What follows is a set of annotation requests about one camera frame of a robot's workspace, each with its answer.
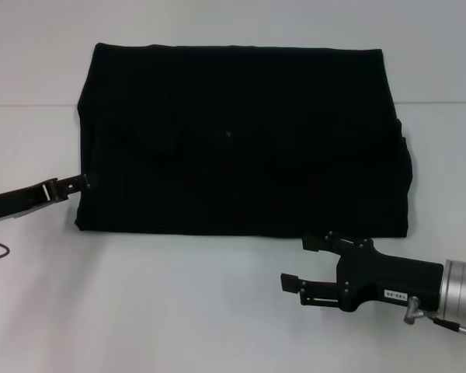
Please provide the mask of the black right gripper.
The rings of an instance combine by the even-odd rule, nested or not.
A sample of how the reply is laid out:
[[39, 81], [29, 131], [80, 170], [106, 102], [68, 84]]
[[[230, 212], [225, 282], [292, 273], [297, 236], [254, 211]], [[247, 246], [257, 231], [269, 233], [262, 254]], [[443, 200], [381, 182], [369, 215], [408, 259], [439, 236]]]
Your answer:
[[336, 283], [307, 281], [281, 274], [282, 290], [298, 294], [302, 305], [340, 308], [354, 312], [364, 302], [378, 301], [407, 306], [419, 299], [425, 311], [440, 305], [443, 265], [389, 256], [378, 252], [371, 239], [354, 238], [330, 231], [303, 235], [303, 250], [339, 255]]

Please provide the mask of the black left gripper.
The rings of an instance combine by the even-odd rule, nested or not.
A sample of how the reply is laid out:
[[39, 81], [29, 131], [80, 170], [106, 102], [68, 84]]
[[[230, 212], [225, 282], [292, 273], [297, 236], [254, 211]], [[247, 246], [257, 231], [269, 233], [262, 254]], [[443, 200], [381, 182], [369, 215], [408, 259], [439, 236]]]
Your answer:
[[18, 218], [58, 201], [65, 201], [71, 194], [91, 190], [96, 185], [96, 178], [93, 175], [83, 173], [0, 193], [0, 221]]

